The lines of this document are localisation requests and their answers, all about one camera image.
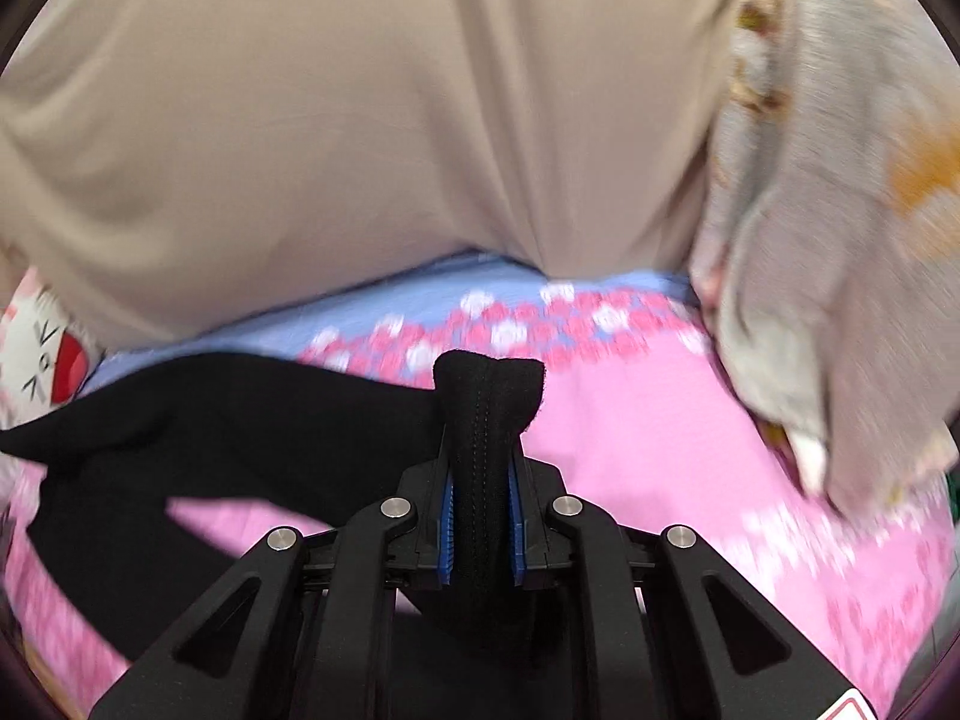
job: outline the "light blue cloth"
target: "light blue cloth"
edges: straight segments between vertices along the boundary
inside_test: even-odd
[[[344,337],[366,335],[388,314],[435,324],[443,322],[472,290],[517,303],[540,300],[539,291],[548,283],[543,274],[528,266],[486,254],[461,254],[339,295],[243,319],[191,341],[113,354],[97,368],[85,389],[97,389],[156,362],[200,352],[243,351],[294,359],[325,327],[336,327]],[[684,302],[692,300],[688,279],[680,275],[636,271],[598,282],[571,283],[580,289],[628,287]]]

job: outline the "black metal arm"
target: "black metal arm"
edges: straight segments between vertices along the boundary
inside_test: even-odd
[[[565,597],[573,717],[819,720],[851,689],[690,528],[618,526],[520,447],[511,475],[515,583]],[[388,717],[395,591],[445,591],[451,493],[442,452],[339,531],[268,533],[90,720]]]

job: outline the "silver rivet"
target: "silver rivet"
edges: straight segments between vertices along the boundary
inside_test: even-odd
[[[560,495],[553,502],[553,511],[561,517],[576,517],[584,510],[584,502],[573,495]]]
[[[277,552],[290,549],[294,544],[296,544],[296,532],[290,528],[277,528],[275,531],[270,531],[270,536],[267,536],[267,545]]]
[[[666,541],[669,541],[677,549],[689,549],[697,543],[697,535],[685,525],[674,525],[666,532]]]
[[[390,519],[400,519],[410,514],[410,501],[406,498],[387,498],[380,504],[380,513]]]

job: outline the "beige shirt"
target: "beige shirt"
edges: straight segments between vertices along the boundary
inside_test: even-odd
[[[480,247],[675,269],[734,0],[51,0],[0,236],[112,346]]]

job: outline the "black fabric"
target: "black fabric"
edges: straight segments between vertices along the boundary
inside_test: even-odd
[[[451,586],[415,598],[469,651],[529,659],[536,615],[512,586],[507,468],[541,402],[539,362],[448,352],[436,391],[292,362],[162,362],[0,434],[48,467],[29,528],[77,610],[136,659],[232,558],[167,517],[168,499],[258,498],[334,527],[433,460],[454,480]]]
[[[71,603],[135,659],[232,559],[167,498],[260,498],[334,527],[437,455],[432,391],[294,362],[164,362],[0,435],[48,466],[28,531]]]
[[[453,478],[454,572],[443,593],[414,603],[458,640],[515,668],[534,655],[534,596],[514,586],[508,467],[536,416],[544,366],[443,355],[434,368]]]

